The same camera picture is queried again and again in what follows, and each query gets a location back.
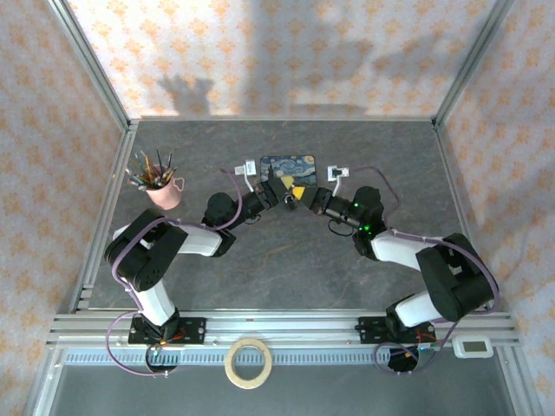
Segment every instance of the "pencil cup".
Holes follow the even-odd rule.
[[[171,210],[181,201],[181,193],[185,186],[183,178],[172,178],[169,184],[161,189],[147,189],[147,194],[161,210]]]

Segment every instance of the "starry night mouse pad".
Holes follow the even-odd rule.
[[[292,176],[295,185],[316,186],[316,165],[314,157],[304,156],[263,156],[260,158],[260,179]]]

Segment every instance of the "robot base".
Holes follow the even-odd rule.
[[[171,343],[176,345],[203,344],[205,342],[205,334],[206,318],[179,317],[177,330]],[[142,316],[137,315],[131,321],[127,342],[129,345],[153,345],[160,342],[160,334]]]
[[[358,318],[358,325],[355,326],[361,337],[361,344],[381,344],[385,341],[397,342],[399,344],[417,344],[419,342],[430,342],[435,338],[434,325],[424,322],[413,328],[393,336],[386,327],[385,316],[363,316]]]

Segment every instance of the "masking tape roll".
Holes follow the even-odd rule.
[[[235,372],[234,366],[234,359],[237,352],[245,347],[252,347],[257,349],[262,353],[264,356],[264,368],[262,368],[262,372],[257,375],[254,379],[245,380],[238,376]],[[229,352],[225,357],[225,374],[231,383],[233,383],[237,387],[244,388],[246,390],[250,390],[253,388],[260,387],[264,384],[268,376],[270,375],[271,371],[271,355],[270,350],[265,346],[263,342],[257,340],[256,338],[243,338],[241,340],[237,340],[231,348],[229,348]]]

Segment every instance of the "patterned wall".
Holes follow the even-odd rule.
[[[0,2],[0,414],[67,306],[120,138],[46,0]]]
[[[69,0],[127,113],[434,114],[494,0]]]
[[[517,1],[447,122],[474,240],[555,414],[555,3]]]

